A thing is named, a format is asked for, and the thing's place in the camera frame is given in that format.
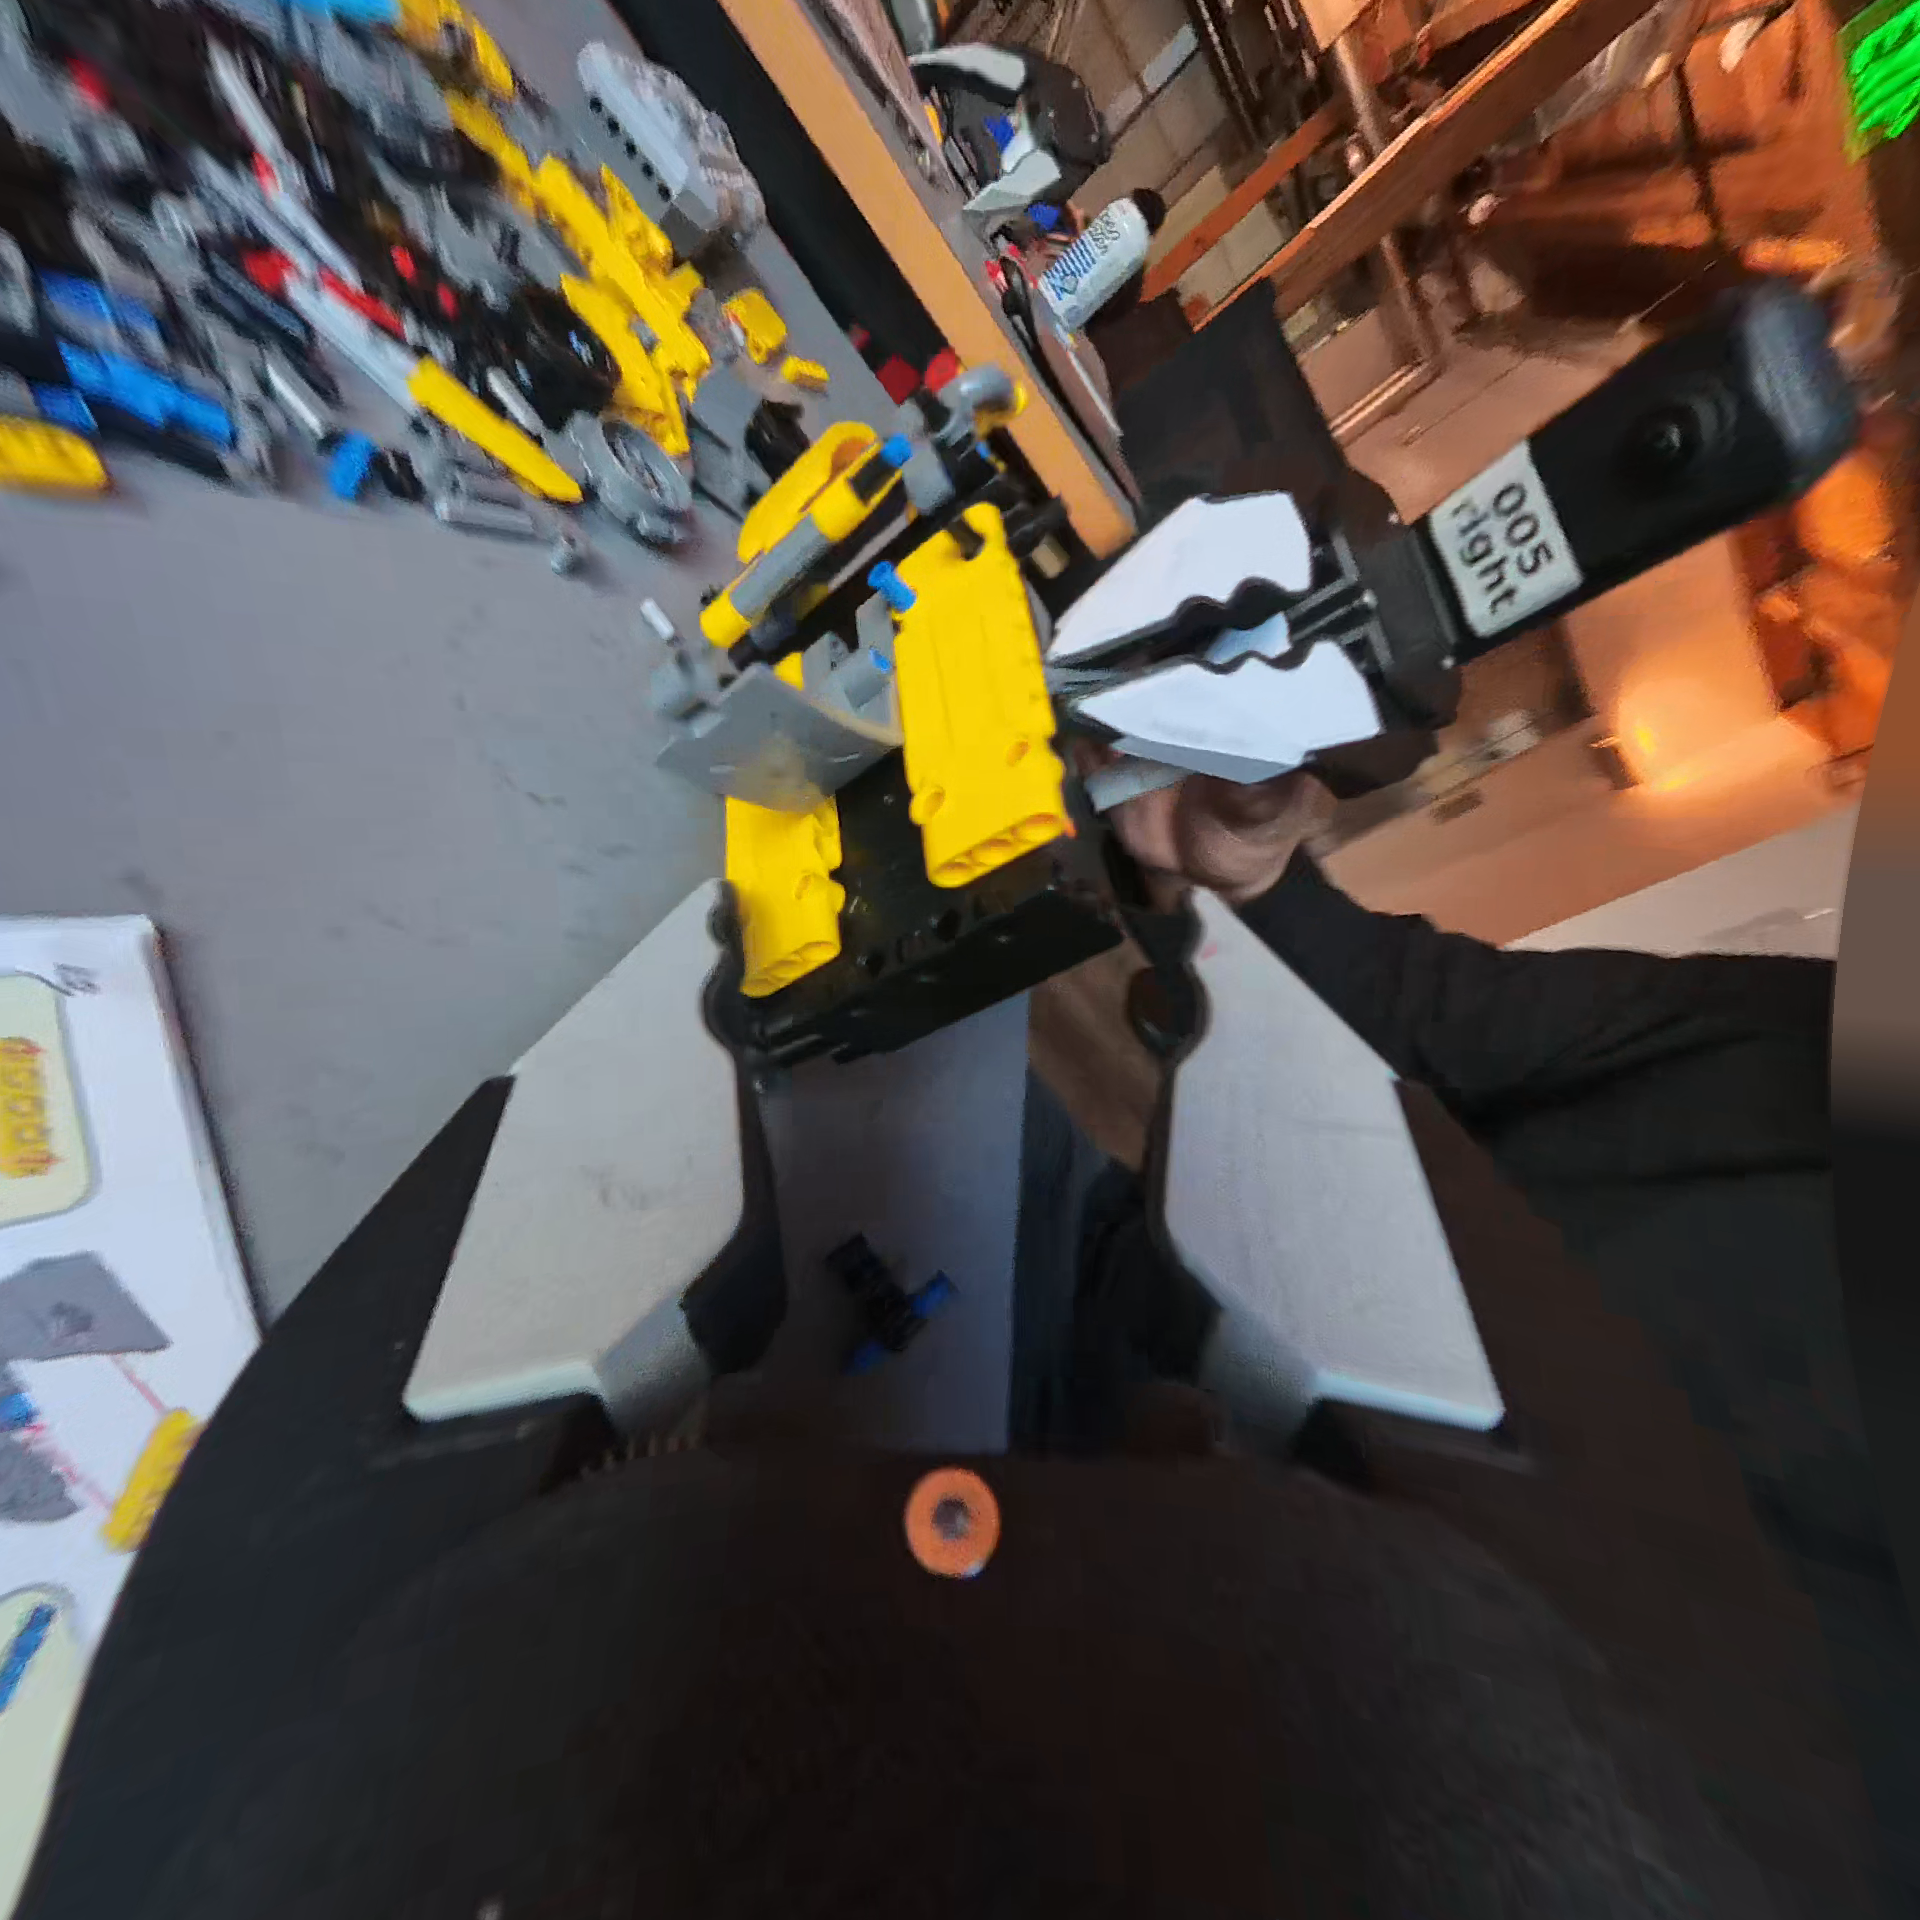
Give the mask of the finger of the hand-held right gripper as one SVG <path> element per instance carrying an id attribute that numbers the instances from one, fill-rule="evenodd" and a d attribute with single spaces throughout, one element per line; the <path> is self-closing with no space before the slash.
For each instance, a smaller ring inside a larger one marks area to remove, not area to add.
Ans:
<path id="1" fill-rule="evenodd" d="M 1088 776 L 1098 812 L 1190 777 L 1266 784 L 1302 772 L 1322 752 L 1366 745 L 1386 731 L 1375 685 L 1336 641 L 1313 641 L 1285 656 L 1243 651 L 1229 664 L 1161 664 L 1065 693 L 1064 709 L 1115 752 Z"/>
<path id="2" fill-rule="evenodd" d="M 1313 573 L 1313 536 L 1295 493 L 1193 497 L 1055 617 L 1045 660 L 1093 668 L 1243 628 L 1302 600 Z"/>

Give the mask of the person's right hand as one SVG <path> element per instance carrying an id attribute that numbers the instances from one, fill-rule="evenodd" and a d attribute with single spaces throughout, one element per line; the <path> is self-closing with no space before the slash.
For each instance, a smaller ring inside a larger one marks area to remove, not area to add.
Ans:
<path id="1" fill-rule="evenodd" d="M 1336 797 L 1311 772 L 1259 784 L 1190 776 L 1121 803 L 1109 822 L 1147 901 L 1174 909 L 1193 892 L 1225 905 L 1265 896 L 1334 812 Z"/>

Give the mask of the building instruction booklet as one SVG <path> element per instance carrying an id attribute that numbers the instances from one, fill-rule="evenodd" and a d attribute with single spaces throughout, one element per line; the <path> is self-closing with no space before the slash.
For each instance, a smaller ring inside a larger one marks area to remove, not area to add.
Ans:
<path id="1" fill-rule="evenodd" d="M 5 1916 L 135 1557 L 256 1344 L 155 926 L 5 920 Z"/>

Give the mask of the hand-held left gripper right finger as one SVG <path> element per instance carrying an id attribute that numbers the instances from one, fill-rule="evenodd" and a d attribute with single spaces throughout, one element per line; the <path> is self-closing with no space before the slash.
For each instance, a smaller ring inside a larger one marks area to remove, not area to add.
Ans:
<path id="1" fill-rule="evenodd" d="M 1170 1074 L 1161 1224 L 1217 1308 L 1201 1384 L 1281 1446 L 1325 1405 L 1495 1430 L 1399 1077 L 1213 896 L 1192 973 L 1202 1021 Z"/>

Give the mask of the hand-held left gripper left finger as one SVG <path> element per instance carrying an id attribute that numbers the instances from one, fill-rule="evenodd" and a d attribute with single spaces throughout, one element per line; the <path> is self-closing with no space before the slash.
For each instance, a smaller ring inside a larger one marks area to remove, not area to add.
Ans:
<path id="1" fill-rule="evenodd" d="M 773 1157 L 715 1030 L 731 901 L 702 883 L 513 1070 L 402 1403 L 422 1424 L 595 1401 L 672 1434 L 786 1308 Z"/>

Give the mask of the black brick connector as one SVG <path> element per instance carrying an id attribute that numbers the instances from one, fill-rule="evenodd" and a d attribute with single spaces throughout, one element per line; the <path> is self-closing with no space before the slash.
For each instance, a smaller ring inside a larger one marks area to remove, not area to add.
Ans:
<path id="1" fill-rule="evenodd" d="M 855 1317 L 849 1369 L 862 1371 L 901 1355 L 919 1338 L 919 1296 L 909 1292 L 865 1234 L 838 1242 L 824 1257 Z"/>

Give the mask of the white plastic bottle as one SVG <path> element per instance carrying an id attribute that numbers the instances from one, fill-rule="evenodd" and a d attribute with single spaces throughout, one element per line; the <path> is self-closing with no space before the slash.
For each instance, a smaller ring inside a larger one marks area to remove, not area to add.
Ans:
<path id="1" fill-rule="evenodd" d="M 1082 333 L 1111 304 L 1137 300 L 1166 222 L 1165 195 L 1138 187 L 1105 205 L 1038 276 L 1038 296 L 1064 333 Z"/>

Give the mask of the grey battery box brick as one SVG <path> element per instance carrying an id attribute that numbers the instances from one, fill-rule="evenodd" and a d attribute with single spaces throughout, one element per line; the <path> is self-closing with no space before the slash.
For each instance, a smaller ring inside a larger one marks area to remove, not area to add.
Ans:
<path id="1" fill-rule="evenodd" d="M 583 144 L 678 257 L 745 250 L 766 226 L 762 187 L 718 113 L 671 68 L 595 40 L 576 56 Z"/>

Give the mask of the yellow toy brick vehicle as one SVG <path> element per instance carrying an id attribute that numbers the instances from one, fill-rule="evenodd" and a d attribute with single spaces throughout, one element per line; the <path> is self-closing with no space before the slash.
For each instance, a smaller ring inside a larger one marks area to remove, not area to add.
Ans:
<path id="1" fill-rule="evenodd" d="M 1002 368 L 825 430 L 694 622 L 656 604 L 659 765 L 718 797 L 711 1030 L 755 1067 L 906 1050 L 1113 949 L 1113 858 L 1058 744 Z"/>

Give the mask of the pile of loose toy bricks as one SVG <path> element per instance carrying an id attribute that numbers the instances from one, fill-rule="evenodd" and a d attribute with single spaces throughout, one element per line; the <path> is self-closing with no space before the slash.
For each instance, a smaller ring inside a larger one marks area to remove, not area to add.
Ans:
<path id="1" fill-rule="evenodd" d="M 464 4 L 2 4 L 5 486 L 110 451 L 586 557 L 814 434 L 741 248 L 678 257 Z"/>

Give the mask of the grey desk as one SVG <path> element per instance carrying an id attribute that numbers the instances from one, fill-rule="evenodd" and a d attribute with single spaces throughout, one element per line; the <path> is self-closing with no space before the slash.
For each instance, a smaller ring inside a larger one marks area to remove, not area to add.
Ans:
<path id="1" fill-rule="evenodd" d="M 1079 504 L 1065 426 L 1003 329 L 957 372 L 1024 392 L 1015 466 Z M 216 484 L 145 456 L 131 504 L 5 497 L 5 920 L 142 917 L 246 1243 L 278 1314 L 209 1427 L 312 1387 L 319 1429 L 406 1461 L 608 1424 L 591 1400 L 422 1424 L 402 1392 L 513 1070 L 702 883 L 723 803 L 656 762 L 656 604 L 694 622 L 744 520 L 650 561 L 551 572 L 429 510 Z M 825 1252 L 865 1234 L 957 1301 L 854 1384 L 867 1437 L 1010 1437 L 1026 995 L 855 1064 L 749 1067 L 773 1157 L 786 1308 L 768 1353 L 854 1344 Z"/>

